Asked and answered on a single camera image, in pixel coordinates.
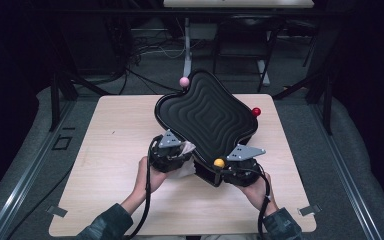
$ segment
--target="pink ball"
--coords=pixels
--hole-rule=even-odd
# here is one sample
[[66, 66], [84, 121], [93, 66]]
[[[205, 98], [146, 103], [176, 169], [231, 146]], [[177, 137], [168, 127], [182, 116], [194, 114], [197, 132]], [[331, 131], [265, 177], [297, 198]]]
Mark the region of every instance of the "pink ball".
[[182, 86], [183, 88], [186, 88], [189, 86], [189, 78], [187, 77], [182, 77], [179, 81], [179, 84], [180, 86]]

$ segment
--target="wrist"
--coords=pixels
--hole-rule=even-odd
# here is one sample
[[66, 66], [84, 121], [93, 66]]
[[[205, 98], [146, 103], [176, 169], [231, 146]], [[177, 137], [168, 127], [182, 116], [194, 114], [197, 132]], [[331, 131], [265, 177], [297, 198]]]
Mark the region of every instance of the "wrist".
[[120, 205], [132, 215], [136, 209], [145, 201], [146, 192], [134, 190]]
[[279, 207], [276, 205], [275, 202], [269, 202], [267, 204], [266, 211], [264, 212], [264, 217], [270, 216], [271, 214], [277, 212], [279, 210]]

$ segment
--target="yellow ball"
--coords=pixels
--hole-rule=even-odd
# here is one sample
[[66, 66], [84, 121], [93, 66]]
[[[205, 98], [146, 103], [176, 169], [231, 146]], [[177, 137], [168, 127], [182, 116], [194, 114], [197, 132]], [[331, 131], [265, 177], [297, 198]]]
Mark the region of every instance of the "yellow ball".
[[221, 158], [217, 158], [214, 161], [214, 166], [217, 166], [217, 167], [220, 167], [220, 168], [224, 168], [224, 160], [221, 159]]

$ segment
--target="ball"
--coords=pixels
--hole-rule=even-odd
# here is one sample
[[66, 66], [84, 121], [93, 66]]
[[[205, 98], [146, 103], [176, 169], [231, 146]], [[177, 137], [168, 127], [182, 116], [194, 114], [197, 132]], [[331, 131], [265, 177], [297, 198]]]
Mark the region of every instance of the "ball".
[[259, 108], [253, 108], [252, 109], [252, 115], [254, 117], [258, 117], [258, 116], [260, 116], [260, 114], [261, 114], [261, 110]]
[[187, 77], [182, 77], [180, 80], [179, 80], [179, 84], [180, 86], [182, 86], [183, 88], [187, 88], [189, 86], [189, 78]]
[[224, 168], [224, 160], [221, 158], [217, 158], [216, 160], [214, 160], [214, 166]]

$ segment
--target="red ball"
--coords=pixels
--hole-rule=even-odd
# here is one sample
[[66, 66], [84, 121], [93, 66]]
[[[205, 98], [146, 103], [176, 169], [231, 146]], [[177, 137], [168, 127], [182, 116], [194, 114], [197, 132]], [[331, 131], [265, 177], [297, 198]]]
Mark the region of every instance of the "red ball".
[[253, 108], [252, 109], [252, 115], [254, 117], [258, 117], [258, 116], [260, 116], [260, 114], [261, 114], [261, 110], [259, 108]]

